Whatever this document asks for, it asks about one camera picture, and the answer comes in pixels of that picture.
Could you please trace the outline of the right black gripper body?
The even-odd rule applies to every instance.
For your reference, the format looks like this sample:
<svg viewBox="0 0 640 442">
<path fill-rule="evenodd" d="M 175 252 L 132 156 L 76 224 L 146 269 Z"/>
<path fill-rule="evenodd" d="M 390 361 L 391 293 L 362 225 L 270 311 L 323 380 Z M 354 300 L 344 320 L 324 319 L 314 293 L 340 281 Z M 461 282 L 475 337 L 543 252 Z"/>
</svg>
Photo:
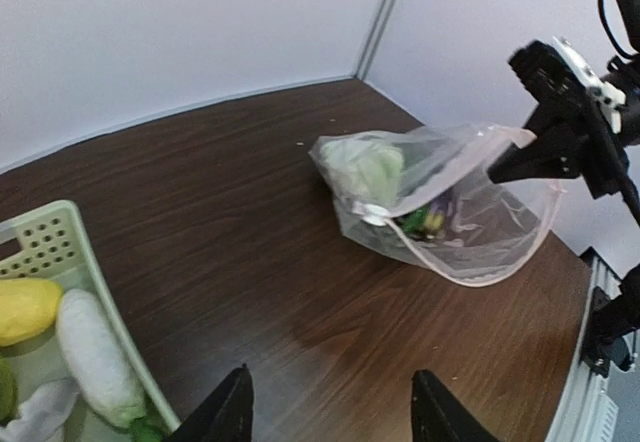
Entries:
<svg viewBox="0 0 640 442">
<path fill-rule="evenodd" d="M 639 190 L 629 175 L 628 147 L 639 144 L 639 63 L 611 61 L 604 77 L 627 96 L 622 114 L 622 131 L 614 134 L 596 102 L 580 96 L 577 101 L 551 98 L 537 105 L 525 127 L 537 137 L 551 127 L 565 126 L 580 141 L 580 176 L 593 198 L 619 193 L 625 200 L 637 200 Z"/>
</svg>

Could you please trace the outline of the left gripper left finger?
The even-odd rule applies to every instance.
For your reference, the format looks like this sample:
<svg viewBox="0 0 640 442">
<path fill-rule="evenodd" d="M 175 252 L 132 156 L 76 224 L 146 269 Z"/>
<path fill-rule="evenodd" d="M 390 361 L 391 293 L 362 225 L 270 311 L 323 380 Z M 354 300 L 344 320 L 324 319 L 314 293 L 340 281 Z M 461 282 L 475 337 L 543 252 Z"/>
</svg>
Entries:
<svg viewBox="0 0 640 442">
<path fill-rule="evenodd" d="M 251 442 L 254 386 L 249 368 L 234 368 L 169 435 L 170 442 Z"/>
</svg>

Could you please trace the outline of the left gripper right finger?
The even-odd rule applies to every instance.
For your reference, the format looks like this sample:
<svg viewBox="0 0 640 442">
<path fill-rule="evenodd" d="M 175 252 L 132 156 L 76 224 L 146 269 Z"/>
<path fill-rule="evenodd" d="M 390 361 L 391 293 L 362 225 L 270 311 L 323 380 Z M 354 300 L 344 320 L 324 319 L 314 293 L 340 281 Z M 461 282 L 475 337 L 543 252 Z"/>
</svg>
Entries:
<svg viewBox="0 0 640 442">
<path fill-rule="evenodd" d="M 412 441 L 495 442 L 495 437 L 429 370 L 416 371 L 411 393 Z"/>
</svg>

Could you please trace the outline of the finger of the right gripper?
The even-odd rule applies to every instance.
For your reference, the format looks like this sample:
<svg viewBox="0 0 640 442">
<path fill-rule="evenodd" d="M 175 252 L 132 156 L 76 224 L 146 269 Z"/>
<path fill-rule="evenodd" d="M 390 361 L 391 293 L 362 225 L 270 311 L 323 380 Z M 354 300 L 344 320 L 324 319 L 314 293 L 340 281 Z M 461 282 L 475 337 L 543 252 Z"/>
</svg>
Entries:
<svg viewBox="0 0 640 442">
<path fill-rule="evenodd" d="M 580 176 L 579 138 L 565 126 L 551 127 L 523 148 L 509 146 L 489 167 L 494 183 Z"/>
</svg>

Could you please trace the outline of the clear zip top bag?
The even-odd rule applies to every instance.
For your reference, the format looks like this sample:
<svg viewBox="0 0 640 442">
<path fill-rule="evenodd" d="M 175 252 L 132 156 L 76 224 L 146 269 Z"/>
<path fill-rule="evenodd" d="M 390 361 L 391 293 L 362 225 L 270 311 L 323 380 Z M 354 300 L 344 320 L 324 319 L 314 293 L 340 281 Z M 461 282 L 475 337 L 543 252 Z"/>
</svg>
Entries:
<svg viewBox="0 0 640 442">
<path fill-rule="evenodd" d="M 319 149 L 331 140 L 382 140 L 399 148 L 404 168 L 396 202 L 364 203 L 340 195 L 329 182 Z M 511 145 L 535 140 L 525 129 L 504 126 L 454 127 L 438 132 L 420 126 L 405 133 L 372 130 L 321 136 L 310 157 L 330 188 L 341 233 L 381 255 L 429 269 L 463 286 L 485 287 L 516 273 L 550 233 L 564 194 L 557 179 L 510 186 L 494 183 L 490 165 Z M 446 230 L 417 241 L 395 219 L 444 192 L 454 196 L 455 212 Z"/>
</svg>

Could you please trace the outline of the white fake potato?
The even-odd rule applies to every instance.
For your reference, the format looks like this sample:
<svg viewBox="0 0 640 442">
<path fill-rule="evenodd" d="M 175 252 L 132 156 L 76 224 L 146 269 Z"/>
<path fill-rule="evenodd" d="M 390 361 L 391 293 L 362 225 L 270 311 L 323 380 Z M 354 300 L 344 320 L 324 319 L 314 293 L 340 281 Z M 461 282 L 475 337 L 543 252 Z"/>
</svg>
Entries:
<svg viewBox="0 0 640 442">
<path fill-rule="evenodd" d="M 82 289 L 64 294 L 56 337 L 70 374 L 95 413 L 122 430 L 146 415 L 145 391 L 96 296 Z"/>
</svg>

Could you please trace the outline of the green yellow fake mango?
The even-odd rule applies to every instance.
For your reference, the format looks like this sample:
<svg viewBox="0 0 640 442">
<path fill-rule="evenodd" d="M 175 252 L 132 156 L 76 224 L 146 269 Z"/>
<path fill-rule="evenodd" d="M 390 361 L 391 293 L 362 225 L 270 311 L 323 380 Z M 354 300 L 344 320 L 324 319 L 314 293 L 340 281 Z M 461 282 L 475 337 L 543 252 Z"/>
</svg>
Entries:
<svg viewBox="0 0 640 442">
<path fill-rule="evenodd" d="M 0 360 L 0 420 L 6 425 L 14 416 L 18 405 L 18 388 L 16 377 L 10 364 Z"/>
</svg>

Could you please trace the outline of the yellow fake banana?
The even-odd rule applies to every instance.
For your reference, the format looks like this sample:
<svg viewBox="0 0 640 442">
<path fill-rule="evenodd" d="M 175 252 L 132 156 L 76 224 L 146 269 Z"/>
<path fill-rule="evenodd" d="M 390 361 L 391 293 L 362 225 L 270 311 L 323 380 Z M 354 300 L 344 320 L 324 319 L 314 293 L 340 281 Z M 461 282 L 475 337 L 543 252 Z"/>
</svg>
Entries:
<svg viewBox="0 0 640 442">
<path fill-rule="evenodd" d="M 63 288 L 55 281 L 17 278 L 1 281 L 1 346 L 45 332 L 56 320 Z"/>
</svg>

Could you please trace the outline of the green plastic basket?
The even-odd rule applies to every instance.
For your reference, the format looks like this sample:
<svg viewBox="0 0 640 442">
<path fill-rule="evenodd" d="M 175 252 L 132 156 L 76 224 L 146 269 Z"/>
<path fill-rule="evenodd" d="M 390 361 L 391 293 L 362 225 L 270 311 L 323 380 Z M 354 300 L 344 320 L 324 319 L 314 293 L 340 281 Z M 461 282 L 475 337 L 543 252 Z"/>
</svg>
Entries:
<svg viewBox="0 0 640 442">
<path fill-rule="evenodd" d="M 79 210 L 1 224 L 1 438 L 165 441 L 179 425 L 127 331 Z"/>
</svg>

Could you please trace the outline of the white fake cauliflower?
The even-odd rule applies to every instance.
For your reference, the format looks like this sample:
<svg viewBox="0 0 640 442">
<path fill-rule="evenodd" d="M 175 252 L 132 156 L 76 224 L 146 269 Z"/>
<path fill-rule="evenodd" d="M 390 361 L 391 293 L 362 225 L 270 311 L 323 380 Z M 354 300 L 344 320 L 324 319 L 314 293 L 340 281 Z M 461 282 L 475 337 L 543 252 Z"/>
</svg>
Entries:
<svg viewBox="0 0 640 442">
<path fill-rule="evenodd" d="M 2 441 L 63 441 L 65 424 L 80 390 L 72 378 L 45 383 L 18 406 L 18 416 L 1 428 Z"/>
</svg>

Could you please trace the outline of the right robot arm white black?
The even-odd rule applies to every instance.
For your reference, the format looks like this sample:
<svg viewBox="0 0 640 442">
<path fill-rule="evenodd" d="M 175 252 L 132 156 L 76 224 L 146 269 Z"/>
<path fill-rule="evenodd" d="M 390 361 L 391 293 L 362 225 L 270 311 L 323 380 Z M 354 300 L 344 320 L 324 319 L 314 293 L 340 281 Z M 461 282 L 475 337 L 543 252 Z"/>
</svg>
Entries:
<svg viewBox="0 0 640 442">
<path fill-rule="evenodd" d="M 535 140 L 508 148 L 489 168 L 494 183 L 582 178 L 593 198 L 639 200 L 627 147 L 639 143 L 639 0 L 615 0 L 632 47 L 615 49 L 598 76 L 564 39 L 535 40 L 509 65 L 537 106 L 525 127 Z"/>
</svg>

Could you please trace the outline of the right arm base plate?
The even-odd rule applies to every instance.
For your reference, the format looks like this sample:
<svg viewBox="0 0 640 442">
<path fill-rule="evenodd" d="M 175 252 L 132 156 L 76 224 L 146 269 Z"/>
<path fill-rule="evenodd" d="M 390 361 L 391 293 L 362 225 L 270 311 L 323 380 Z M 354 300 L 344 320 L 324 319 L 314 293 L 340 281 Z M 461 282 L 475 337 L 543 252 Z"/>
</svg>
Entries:
<svg viewBox="0 0 640 442">
<path fill-rule="evenodd" d="M 601 287 L 593 289 L 581 346 L 581 360 L 603 378 L 609 376 L 611 364 L 631 371 L 639 355 L 639 266 L 626 274 L 619 290 L 610 298 Z"/>
</svg>

